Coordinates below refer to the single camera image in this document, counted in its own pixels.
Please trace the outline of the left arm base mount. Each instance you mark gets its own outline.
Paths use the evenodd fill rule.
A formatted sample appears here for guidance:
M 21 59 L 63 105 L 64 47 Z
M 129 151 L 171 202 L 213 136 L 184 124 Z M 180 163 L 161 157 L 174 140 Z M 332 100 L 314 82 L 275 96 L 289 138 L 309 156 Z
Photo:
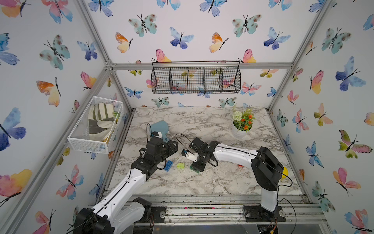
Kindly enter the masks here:
M 132 201 L 130 208 L 131 218 L 134 223 L 164 223 L 166 217 L 166 207 L 153 206 L 151 202 L 143 199 L 136 198 Z

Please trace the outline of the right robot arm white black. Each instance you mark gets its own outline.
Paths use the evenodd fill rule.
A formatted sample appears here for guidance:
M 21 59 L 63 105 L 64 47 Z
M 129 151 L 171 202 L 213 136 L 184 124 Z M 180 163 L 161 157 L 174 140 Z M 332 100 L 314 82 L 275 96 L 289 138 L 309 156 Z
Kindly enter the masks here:
M 197 137 L 187 149 L 182 150 L 182 156 L 192 161 L 192 168 L 199 172 L 203 172 L 207 164 L 217 167 L 220 161 L 251 169 L 257 184 L 262 189 L 261 208 L 268 212 L 276 210 L 279 182 L 283 176 L 284 167 L 268 148 L 240 149 L 218 141 L 207 144 Z

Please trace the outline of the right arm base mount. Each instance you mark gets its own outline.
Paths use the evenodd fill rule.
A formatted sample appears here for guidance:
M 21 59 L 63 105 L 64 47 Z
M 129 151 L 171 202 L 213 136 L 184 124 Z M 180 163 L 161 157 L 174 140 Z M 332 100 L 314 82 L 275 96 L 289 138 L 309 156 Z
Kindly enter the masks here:
M 268 211 L 261 205 L 243 207 L 243 216 L 246 222 L 286 222 L 285 212 L 277 206 L 275 211 Z

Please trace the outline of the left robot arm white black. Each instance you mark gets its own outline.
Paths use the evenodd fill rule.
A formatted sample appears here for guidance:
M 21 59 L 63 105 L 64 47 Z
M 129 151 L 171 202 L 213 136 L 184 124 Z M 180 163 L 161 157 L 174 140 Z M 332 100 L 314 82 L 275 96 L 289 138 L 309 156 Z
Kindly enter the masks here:
M 162 162 L 178 150 L 178 142 L 152 137 L 145 148 L 139 150 L 140 156 L 132 163 L 124 179 L 94 207 L 82 209 L 76 217 L 72 234 L 120 234 L 133 223 L 149 221 L 152 204 L 136 198 L 130 206 L 124 205 L 132 195 L 149 180 Z

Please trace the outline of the green long lego brick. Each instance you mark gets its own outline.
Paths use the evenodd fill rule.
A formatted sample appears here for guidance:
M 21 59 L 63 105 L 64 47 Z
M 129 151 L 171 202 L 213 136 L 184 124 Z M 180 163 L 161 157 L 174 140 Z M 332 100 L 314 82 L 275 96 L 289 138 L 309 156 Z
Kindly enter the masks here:
M 195 169 L 195 168 L 193 168 L 193 167 L 190 167 L 190 170 L 194 171 L 194 172 L 195 172 L 195 173 L 197 173 L 197 174 L 199 174 L 199 173 L 200 173 L 200 171 L 199 171 L 199 170 L 197 170 L 197 169 Z

